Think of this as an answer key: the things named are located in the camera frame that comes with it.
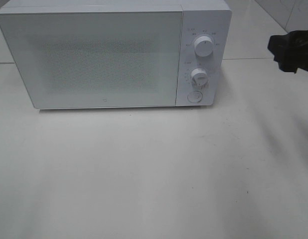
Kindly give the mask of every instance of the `white microwave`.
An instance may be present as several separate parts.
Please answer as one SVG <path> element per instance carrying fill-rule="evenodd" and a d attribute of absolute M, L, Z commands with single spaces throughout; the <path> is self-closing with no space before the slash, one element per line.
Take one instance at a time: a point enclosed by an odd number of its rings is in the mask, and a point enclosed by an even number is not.
<path fill-rule="evenodd" d="M 223 0 L 11 0 L 0 28 L 37 109 L 206 106 Z"/>

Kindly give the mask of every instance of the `white tile floor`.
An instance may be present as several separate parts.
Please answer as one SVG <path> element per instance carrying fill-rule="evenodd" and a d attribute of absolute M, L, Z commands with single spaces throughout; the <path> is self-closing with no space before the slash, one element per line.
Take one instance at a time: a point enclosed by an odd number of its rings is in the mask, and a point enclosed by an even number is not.
<path fill-rule="evenodd" d="M 225 58 L 247 59 L 223 61 L 212 107 L 38 111 L 0 64 L 0 239 L 308 239 L 308 73 L 266 59 L 284 31 L 260 7 L 230 5 Z"/>

